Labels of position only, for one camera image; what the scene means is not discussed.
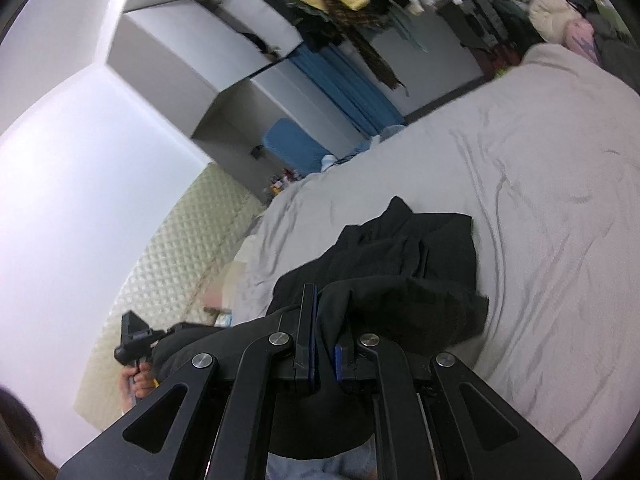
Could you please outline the left hand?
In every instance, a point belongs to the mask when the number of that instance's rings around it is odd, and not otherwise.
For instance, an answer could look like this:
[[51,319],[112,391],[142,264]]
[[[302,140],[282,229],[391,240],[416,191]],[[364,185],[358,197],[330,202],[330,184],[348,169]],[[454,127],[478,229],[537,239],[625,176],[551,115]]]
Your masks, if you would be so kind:
[[139,400],[146,398],[157,386],[158,382],[150,362],[124,366],[118,376],[120,408],[128,412]]

